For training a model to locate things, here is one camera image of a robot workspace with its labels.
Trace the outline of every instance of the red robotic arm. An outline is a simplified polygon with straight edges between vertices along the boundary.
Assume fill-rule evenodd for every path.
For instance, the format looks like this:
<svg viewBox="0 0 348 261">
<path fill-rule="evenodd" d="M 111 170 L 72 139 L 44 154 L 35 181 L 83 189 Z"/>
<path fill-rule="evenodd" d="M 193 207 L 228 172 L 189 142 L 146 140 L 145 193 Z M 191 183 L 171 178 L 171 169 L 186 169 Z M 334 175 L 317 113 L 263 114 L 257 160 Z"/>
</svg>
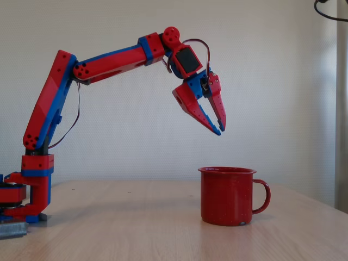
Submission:
<svg viewBox="0 0 348 261">
<path fill-rule="evenodd" d="M 61 122 L 60 114 L 73 81 L 89 85 L 141 65 L 151 65 L 167 56 L 175 75 L 183 79 L 183 84 L 172 92 L 183 110 L 220 135 L 197 101 L 201 97 L 208 98 L 220 130 L 225 130 L 220 80 L 210 70 L 198 73 L 202 64 L 192 48 L 181 43 L 179 37 L 175 27 L 168 27 L 162 34 L 139 38 L 132 47 L 80 62 L 74 55 L 58 51 L 23 137 L 26 155 L 22 156 L 21 172 L 14 172 L 4 180 L 0 176 L 0 220 L 17 218 L 38 222 L 41 212 L 50 203 L 54 155 L 48 154 L 48 145 Z M 25 184 L 32 186 L 30 204 L 21 206 L 26 197 Z"/>
</svg>

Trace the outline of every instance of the table surface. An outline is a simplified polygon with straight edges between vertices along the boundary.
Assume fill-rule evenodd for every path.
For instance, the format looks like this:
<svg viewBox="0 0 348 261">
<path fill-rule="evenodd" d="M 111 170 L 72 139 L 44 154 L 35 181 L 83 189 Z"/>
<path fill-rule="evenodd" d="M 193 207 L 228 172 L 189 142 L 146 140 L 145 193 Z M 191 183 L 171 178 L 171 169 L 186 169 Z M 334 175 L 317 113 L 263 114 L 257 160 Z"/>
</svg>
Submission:
<svg viewBox="0 0 348 261">
<path fill-rule="evenodd" d="M 200 182 L 73 181 L 52 189 L 47 223 L 0 240 L 0 260 L 348 260 L 348 215 L 270 185 L 249 225 L 200 216 Z M 254 185 L 254 208 L 265 192 Z"/>
</svg>

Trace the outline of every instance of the mug handle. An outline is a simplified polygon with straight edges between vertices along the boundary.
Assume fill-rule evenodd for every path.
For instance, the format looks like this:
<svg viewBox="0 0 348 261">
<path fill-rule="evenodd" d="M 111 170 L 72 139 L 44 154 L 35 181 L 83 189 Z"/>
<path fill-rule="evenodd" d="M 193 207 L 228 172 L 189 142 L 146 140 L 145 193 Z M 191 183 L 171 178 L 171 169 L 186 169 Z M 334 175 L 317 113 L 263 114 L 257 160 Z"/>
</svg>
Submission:
<svg viewBox="0 0 348 261">
<path fill-rule="evenodd" d="M 263 203 L 262 207 L 252 211 L 252 214 L 254 215 L 254 214 L 261 213 L 262 211 L 264 211 L 268 207 L 268 205 L 271 201 L 271 190 L 270 190 L 270 187 L 268 186 L 268 184 L 266 182 L 262 181 L 261 179 L 253 179 L 252 181 L 255 183 L 260 183 L 260 184 L 264 185 L 265 189 L 266 189 L 265 203 Z"/>
</svg>

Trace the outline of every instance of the white wall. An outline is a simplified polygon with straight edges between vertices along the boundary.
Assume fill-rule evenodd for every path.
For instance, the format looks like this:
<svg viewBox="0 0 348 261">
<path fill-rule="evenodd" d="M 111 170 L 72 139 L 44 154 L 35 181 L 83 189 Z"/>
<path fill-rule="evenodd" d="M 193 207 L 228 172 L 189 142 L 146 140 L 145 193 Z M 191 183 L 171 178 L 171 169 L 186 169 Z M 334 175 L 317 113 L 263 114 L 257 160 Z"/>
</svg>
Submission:
<svg viewBox="0 0 348 261">
<path fill-rule="evenodd" d="M 211 47 L 223 135 L 181 110 L 171 93 L 181 81 L 161 63 L 142 67 L 83 87 L 80 121 L 52 150 L 53 182 L 192 180 L 201 166 L 242 166 L 332 204 L 336 23 L 313 2 L 1 1 L 0 173 L 20 170 L 22 136 L 58 49 L 84 60 L 176 26 L 182 40 Z M 335 14 L 335 1 L 324 10 Z M 204 48 L 194 49 L 204 61 Z M 77 101 L 72 85 L 54 140 L 74 121 Z"/>
</svg>

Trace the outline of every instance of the black cable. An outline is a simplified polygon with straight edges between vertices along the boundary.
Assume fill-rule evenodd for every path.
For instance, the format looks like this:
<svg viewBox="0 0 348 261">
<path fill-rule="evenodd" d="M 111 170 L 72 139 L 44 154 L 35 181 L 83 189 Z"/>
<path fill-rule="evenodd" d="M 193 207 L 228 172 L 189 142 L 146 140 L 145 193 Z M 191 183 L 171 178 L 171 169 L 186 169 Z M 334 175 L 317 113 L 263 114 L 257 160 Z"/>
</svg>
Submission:
<svg viewBox="0 0 348 261">
<path fill-rule="evenodd" d="M 65 135 L 59 141 L 57 141 L 55 144 L 53 144 L 50 147 L 48 147 L 49 149 L 52 149 L 52 148 L 56 147 L 56 145 L 60 144 L 60 142 L 65 138 L 65 136 L 69 133 L 69 131 L 71 131 L 71 129 L 75 126 L 76 122 L 80 118 L 80 100 L 81 100 L 80 89 L 81 89 L 81 85 L 78 82 L 76 82 L 76 84 L 77 84 L 77 90 L 78 90 L 78 113 L 77 113 L 76 120 L 73 123 L 73 125 L 70 127 L 70 129 L 65 133 Z"/>
<path fill-rule="evenodd" d="M 334 21 L 348 22 L 348 19 L 336 18 L 336 17 L 328 16 L 328 15 L 322 13 L 321 11 L 318 10 L 318 7 L 316 6 L 316 5 L 318 4 L 318 2 L 319 2 L 319 1 L 315 1 L 315 3 L 314 3 L 314 9 L 315 9 L 315 11 L 316 11 L 319 15 L 321 15 L 321 16 L 323 16 L 323 17 L 325 17 L 325 18 L 328 18 L 328 19 L 330 19 L 330 20 L 334 20 Z"/>
</svg>

